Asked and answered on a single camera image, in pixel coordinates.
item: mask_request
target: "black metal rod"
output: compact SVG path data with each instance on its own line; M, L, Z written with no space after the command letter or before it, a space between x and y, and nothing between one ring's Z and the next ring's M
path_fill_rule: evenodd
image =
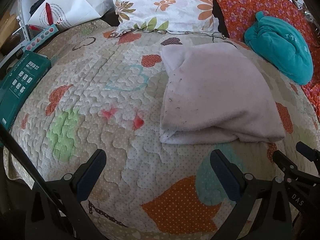
M36 167L32 164L28 156L22 150L20 145L14 140L11 134L3 127L0 123L0 138L2 139L3 144L8 148L12 155L20 162L20 164L25 168L29 173L31 178L35 181L38 187L47 195L47 198L56 205L56 207L61 210L65 215L66 209L64 205L58 200L56 195L50 190Z

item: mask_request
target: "teal fabric bag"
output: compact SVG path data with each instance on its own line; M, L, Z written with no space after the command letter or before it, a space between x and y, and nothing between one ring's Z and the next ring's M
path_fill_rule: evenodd
M275 65L299 85L307 84L313 75L313 63L301 33L289 23L263 12L244 33L245 43L259 56Z

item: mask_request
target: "green box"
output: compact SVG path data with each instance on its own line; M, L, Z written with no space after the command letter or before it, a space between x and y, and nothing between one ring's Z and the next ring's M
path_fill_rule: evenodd
M15 118L39 81L51 68L46 56L26 51L0 81L0 122L10 130Z

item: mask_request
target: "pink towel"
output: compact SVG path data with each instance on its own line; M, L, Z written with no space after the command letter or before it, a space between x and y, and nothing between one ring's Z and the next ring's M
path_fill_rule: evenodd
M273 143L284 138L267 83L235 46L167 45L161 58L169 76L160 116L162 143Z

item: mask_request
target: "paper bag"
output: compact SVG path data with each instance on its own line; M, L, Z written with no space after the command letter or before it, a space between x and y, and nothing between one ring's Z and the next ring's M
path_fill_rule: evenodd
M100 18L113 6L111 0L45 0L28 21L29 25L43 29L49 26L46 3L59 30Z

